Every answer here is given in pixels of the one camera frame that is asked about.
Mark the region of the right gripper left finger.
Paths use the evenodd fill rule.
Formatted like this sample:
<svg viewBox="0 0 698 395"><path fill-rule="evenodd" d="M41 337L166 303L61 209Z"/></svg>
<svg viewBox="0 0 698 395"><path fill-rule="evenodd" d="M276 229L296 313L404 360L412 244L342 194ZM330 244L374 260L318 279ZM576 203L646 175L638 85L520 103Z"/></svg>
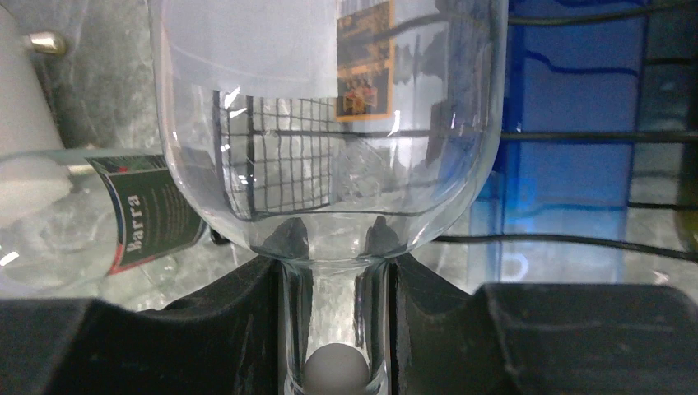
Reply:
<svg viewBox="0 0 698 395"><path fill-rule="evenodd" d="M165 308L1 303L4 394L275 394L278 275L257 257Z"/></svg>

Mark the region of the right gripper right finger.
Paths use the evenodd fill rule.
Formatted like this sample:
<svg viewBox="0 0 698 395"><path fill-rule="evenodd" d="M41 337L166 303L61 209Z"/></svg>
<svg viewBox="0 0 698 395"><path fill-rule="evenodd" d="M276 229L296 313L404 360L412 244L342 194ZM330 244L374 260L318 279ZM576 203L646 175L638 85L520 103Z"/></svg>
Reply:
<svg viewBox="0 0 698 395"><path fill-rule="evenodd" d="M389 272L396 394L694 394L697 307L668 286L486 283L411 255Z"/></svg>

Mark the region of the clear bottle white cap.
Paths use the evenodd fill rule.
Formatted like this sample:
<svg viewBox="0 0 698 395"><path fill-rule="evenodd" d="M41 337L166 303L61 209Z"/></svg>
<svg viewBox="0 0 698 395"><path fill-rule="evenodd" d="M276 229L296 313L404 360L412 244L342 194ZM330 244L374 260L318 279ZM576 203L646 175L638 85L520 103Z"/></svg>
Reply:
<svg viewBox="0 0 698 395"><path fill-rule="evenodd" d="M472 205L500 143L506 1L486 128L395 138L335 118L339 2L148 3L175 182L221 236L279 263L285 394L389 392L389 261Z"/></svg>

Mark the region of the clear bottle black gold label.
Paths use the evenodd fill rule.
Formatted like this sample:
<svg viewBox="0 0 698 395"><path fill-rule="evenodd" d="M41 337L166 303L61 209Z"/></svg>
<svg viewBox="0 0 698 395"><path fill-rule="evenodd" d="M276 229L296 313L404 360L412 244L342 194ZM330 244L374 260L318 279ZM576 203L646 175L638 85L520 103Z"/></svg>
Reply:
<svg viewBox="0 0 698 395"><path fill-rule="evenodd" d="M370 137L461 135L489 121L494 1L340 1L335 118Z"/></svg>

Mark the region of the olive wine bottle white label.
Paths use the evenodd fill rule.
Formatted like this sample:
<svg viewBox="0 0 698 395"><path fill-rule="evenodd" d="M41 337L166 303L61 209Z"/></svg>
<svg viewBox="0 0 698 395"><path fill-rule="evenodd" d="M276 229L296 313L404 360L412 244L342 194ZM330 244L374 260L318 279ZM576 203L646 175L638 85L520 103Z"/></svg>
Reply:
<svg viewBox="0 0 698 395"><path fill-rule="evenodd" d="M684 146L681 171L677 190L677 203L682 206L675 211L678 238L684 248L697 252L697 143Z"/></svg>

